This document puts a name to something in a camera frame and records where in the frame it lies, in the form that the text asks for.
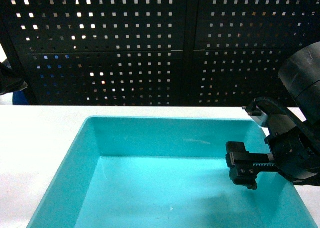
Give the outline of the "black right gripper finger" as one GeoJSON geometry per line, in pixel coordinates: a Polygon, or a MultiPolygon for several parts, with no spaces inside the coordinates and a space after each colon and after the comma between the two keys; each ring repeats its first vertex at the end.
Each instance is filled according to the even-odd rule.
{"type": "Polygon", "coordinates": [[[233,183],[250,190],[258,188],[259,173],[278,172],[272,153],[250,153],[243,142],[228,141],[225,159],[233,183]]]}

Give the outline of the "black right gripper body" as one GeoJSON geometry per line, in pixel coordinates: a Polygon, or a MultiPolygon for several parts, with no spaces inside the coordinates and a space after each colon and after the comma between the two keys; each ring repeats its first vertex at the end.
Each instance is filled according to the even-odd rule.
{"type": "Polygon", "coordinates": [[[278,172],[294,185],[320,184],[320,154],[300,128],[284,114],[270,114],[266,127],[269,145],[278,172]]]}

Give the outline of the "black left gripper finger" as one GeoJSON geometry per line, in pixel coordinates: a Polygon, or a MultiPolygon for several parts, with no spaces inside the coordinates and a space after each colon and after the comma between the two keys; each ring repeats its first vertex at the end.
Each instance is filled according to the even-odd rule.
{"type": "Polygon", "coordinates": [[[8,60],[0,63],[0,94],[4,95],[22,91],[28,87],[27,82],[11,67],[8,60]]]}

